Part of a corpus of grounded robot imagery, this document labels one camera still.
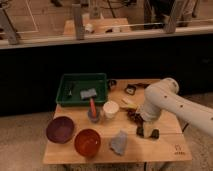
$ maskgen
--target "tile floor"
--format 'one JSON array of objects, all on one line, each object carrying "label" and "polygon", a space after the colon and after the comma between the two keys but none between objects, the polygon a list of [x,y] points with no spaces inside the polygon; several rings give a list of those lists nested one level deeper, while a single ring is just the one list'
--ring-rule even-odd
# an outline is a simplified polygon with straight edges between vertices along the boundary
[{"label": "tile floor", "polygon": [[[213,93],[185,96],[213,108]],[[0,117],[0,171],[63,171],[59,165],[43,165],[45,129],[53,112]],[[213,171],[213,138],[189,125],[184,132],[192,161],[173,162],[165,171]],[[163,163],[148,163],[147,171],[158,171]],[[72,171],[142,171],[143,163],[72,165]]]}]

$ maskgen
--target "maroon bowl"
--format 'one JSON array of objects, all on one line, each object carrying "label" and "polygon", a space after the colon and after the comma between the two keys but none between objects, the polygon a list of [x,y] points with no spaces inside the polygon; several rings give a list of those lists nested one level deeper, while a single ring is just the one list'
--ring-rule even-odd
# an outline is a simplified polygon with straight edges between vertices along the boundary
[{"label": "maroon bowl", "polygon": [[95,156],[101,146],[101,137],[93,129],[83,129],[75,138],[75,149],[84,157]]},{"label": "maroon bowl", "polygon": [[64,144],[72,138],[73,131],[74,123],[72,119],[60,116],[49,123],[46,129],[46,136],[54,143]]}]

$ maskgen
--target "table surface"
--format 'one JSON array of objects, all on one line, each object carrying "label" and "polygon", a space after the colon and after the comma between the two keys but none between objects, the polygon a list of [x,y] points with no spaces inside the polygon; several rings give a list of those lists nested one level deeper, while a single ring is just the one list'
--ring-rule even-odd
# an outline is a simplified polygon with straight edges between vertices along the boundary
[{"label": "table surface", "polygon": [[[120,106],[125,104],[122,98],[127,97],[137,105],[143,104],[144,89],[137,88],[134,96],[124,93],[127,84],[153,83],[157,79],[117,80],[116,89],[108,93],[108,99],[116,101]],[[162,111],[155,127],[160,131],[158,140],[143,139],[136,135],[136,124],[130,121],[125,111],[120,110],[114,119],[102,117],[98,123],[91,123],[87,117],[88,107],[61,107],[57,105],[55,117],[68,116],[75,123],[72,139],[66,144],[55,144],[47,140],[44,153],[44,164],[74,163],[122,163],[122,162],[163,162],[191,160],[191,153],[182,134],[179,122],[174,114]],[[101,148],[98,154],[90,159],[79,155],[74,148],[77,133],[92,128],[101,136]],[[128,134],[127,146],[123,156],[116,155],[109,148],[112,137],[120,130]]]},{"label": "table surface", "polygon": [[[113,26],[121,26],[122,32],[131,31],[126,18],[83,19],[84,26],[88,23],[93,25],[94,34],[104,34],[106,30],[112,28]],[[63,35],[75,35],[75,27],[73,20],[66,21]]]}]

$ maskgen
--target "green plastic tray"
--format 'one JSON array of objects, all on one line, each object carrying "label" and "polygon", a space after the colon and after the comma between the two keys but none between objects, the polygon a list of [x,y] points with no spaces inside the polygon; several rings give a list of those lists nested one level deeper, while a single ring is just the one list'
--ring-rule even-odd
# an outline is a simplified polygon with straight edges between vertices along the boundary
[{"label": "green plastic tray", "polygon": [[[72,96],[69,96],[71,84]],[[61,78],[57,92],[56,103],[61,106],[88,106],[88,100],[82,100],[80,92],[95,88],[97,97],[93,98],[96,105],[102,105],[107,101],[107,78],[105,73],[80,73],[64,74]]]}]

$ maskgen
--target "orange bowl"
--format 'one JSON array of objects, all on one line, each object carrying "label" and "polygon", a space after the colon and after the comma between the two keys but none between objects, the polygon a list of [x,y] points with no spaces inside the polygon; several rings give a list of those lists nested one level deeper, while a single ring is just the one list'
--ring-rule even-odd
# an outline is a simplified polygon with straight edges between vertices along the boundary
[{"label": "orange bowl", "polygon": [[84,157],[95,156],[101,146],[101,137],[93,129],[83,129],[75,138],[75,149]]}]

